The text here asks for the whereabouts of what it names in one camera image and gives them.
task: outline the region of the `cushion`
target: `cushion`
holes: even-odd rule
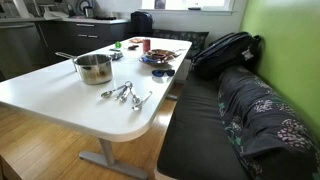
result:
[[[190,41],[192,42],[190,50],[195,51],[202,51],[204,49],[208,34],[209,32],[153,30],[153,37]]]
[[[176,179],[249,179],[221,123],[217,82],[187,76],[157,162]]]
[[[219,107],[229,140],[252,178],[313,179],[320,151],[297,113],[242,66],[219,79]]]

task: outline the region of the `kitchen counter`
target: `kitchen counter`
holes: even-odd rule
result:
[[[1,23],[15,23],[15,22],[35,22],[35,21],[66,21],[66,22],[81,22],[81,23],[100,23],[100,24],[119,24],[128,23],[129,19],[116,19],[116,20],[97,20],[97,19],[85,19],[85,18],[59,18],[46,20],[43,17],[37,18],[7,18],[0,19]]]

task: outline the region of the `green wall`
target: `green wall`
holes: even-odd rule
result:
[[[248,0],[240,30],[264,38],[257,73],[320,140],[320,0]]]

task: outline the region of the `window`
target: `window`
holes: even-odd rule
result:
[[[234,0],[142,0],[142,9],[231,11]]]

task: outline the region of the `bag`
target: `bag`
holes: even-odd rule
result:
[[[224,69],[252,60],[258,54],[260,36],[248,32],[229,33],[209,45],[191,59],[196,76],[213,79]]]

